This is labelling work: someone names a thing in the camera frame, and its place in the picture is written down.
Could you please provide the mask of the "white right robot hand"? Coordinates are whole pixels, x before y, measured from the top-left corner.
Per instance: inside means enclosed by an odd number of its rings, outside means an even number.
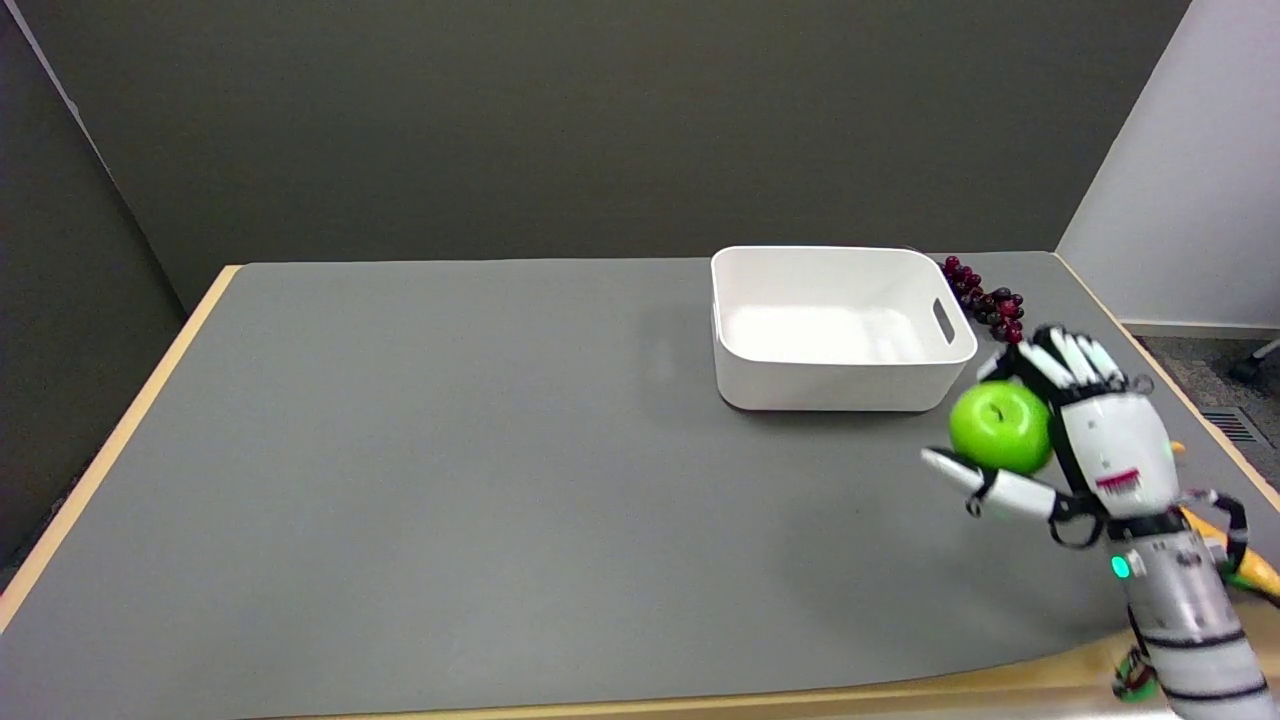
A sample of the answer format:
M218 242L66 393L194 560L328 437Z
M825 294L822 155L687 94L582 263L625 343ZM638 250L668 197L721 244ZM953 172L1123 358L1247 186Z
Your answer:
M1006 345L978 372L979 380L1019 379L1050 410L1048 436L1065 475L1064 493L1033 477L997 469L951 448L927 447L923 462L966 493L966 510L1005 510L1059 524L1092 518L1111 541L1188 533L1178 507L1181 487L1169 433L1148 397L1087 334L1042 325L1030 340Z

